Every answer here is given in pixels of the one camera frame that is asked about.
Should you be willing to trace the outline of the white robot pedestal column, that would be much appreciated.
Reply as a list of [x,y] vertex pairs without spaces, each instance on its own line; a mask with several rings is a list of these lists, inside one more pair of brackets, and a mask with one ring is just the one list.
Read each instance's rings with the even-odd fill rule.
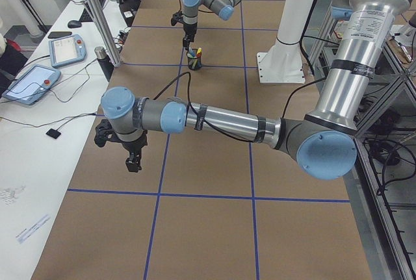
[[263,84],[305,82],[301,39],[314,0],[285,0],[275,44],[257,54],[259,81]]

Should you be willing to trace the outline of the aluminium frame post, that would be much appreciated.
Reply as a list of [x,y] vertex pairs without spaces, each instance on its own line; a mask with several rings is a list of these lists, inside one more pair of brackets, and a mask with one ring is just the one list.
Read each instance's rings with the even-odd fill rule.
[[110,60],[115,67],[119,67],[122,63],[120,53],[116,48],[114,39],[112,38],[109,25],[107,23],[107,20],[105,19],[105,15],[103,13],[99,0],[87,0],[87,2],[92,12],[92,19],[109,53]]

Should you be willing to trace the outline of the black smartphone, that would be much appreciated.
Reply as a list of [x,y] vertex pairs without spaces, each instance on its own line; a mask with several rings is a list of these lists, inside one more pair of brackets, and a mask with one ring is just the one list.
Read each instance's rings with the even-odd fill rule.
[[47,38],[48,39],[57,39],[57,38],[63,38],[66,36],[71,36],[72,32],[71,31],[52,31],[48,34]]

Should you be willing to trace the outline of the blue teach pendant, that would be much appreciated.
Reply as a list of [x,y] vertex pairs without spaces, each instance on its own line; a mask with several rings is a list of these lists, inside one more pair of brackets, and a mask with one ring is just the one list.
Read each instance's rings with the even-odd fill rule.
[[86,57],[85,43],[78,34],[50,40],[48,44],[54,68],[83,61]]
[[60,79],[61,71],[55,68],[33,65],[17,81],[14,81],[2,97],[23,105],[33,105]]

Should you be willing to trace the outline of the far blue teach pendant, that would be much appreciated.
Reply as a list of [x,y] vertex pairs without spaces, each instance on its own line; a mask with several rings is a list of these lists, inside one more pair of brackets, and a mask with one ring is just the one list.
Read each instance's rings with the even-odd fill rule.
[[78,34],[50,40],[48,44],[54,68],[83,61],[86,57],[85,43]]

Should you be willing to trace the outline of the near blue teach pendant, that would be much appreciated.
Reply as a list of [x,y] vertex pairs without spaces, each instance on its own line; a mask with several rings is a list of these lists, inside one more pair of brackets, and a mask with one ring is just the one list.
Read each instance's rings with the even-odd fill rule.
[[2,97],[23,105],[33,105],[60,79],[61,71],[55,68],[33,65],[17,81],[14,81]]

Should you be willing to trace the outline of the blue marker pen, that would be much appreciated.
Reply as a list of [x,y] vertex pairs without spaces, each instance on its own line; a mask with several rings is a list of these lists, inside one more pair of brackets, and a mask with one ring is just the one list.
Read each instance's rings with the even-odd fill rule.
[[187,51],[187,56],[189,57],[189,58],[196,58],[197,56],[196,56],[196,53],[194,52],[194,50],[192,49],[192,48],[189,48],[188,49],[188,51]]

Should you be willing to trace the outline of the small black square pad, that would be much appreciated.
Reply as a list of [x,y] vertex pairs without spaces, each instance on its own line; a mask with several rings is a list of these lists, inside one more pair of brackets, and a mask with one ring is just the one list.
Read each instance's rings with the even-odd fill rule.
[[61,132],[56,130],[56,129],[49,129],[46,132],[46,135],[53,138],[53,139],[57,139],[61,135]]

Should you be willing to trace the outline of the black steel water bottle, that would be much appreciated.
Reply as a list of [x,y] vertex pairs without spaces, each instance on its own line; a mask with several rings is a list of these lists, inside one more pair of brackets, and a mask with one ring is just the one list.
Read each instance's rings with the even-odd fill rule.
[[96,54],[97,61],[102,69],[102,72],[106,80],[109,82],[114,71],[114,65],[112,64],[110,57],[103,46],[95,47],[94,52]]

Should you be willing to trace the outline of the yellow highlighter pen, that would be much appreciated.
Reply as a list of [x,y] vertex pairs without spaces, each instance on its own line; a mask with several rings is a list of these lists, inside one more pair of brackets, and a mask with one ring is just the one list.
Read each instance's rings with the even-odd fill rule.
[[201,55],[202,55],[202,48],[198,48],[198,50],[197,50],[197,52],[196,52],[196,56],[198,57],[198,58],[200,58],[201,57]]

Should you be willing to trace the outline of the black mesh pen cup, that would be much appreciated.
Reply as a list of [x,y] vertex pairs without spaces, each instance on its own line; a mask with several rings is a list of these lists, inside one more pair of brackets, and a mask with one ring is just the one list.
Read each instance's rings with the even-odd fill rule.
[[200,57],[200,58],[198,58],[198,57],[196,57],[196,58],[189,58],[189,57],[187,57],[187,60],[188,60],[188,68],[190,69],[190,70],[198,70],[198,69],[200,69],[201,67],[202,67],[202,57]]

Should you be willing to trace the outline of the black computer mouse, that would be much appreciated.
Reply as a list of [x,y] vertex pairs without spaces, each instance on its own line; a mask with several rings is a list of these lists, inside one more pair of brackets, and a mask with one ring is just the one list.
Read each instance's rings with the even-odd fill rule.
[[67,24],[69,29],[75,29],[75,28],[79,28],[82,27],[82,23],[80,21],[77,20],[70,20]]

